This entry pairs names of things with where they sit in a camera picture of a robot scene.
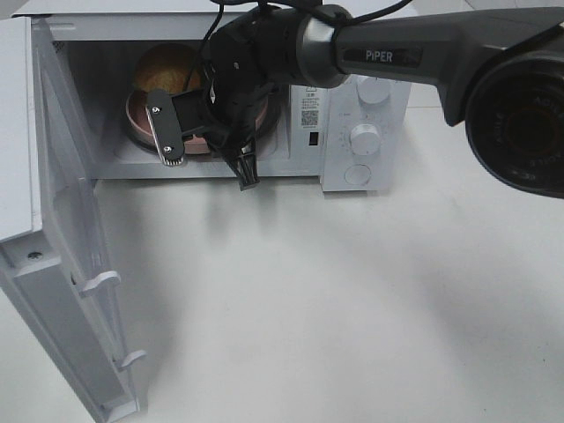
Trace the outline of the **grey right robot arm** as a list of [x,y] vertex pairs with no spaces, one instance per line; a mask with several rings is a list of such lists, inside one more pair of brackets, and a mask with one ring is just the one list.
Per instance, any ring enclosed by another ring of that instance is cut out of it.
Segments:
[[221,26],[207,84],[170,99],[175,135],[203,136],[243,189],[254,186],[256,118],[276,87],[335,88],[351,75],[434,87],[479,163],[508,186],[563,195],[563,10],[559,6],[354,17],[320,1],[256,1]]

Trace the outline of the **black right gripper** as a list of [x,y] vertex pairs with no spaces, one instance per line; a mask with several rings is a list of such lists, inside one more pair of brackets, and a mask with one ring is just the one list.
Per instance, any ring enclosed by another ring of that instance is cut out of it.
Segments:
[[278,85],[302,81],[296,58],[301,23],[295,8],[256,7],[222,26],[216,16],[197,51],[204,87],[172,94],[186,137],[200,136],[223,154],[240,190],[259,183],[256,119]]

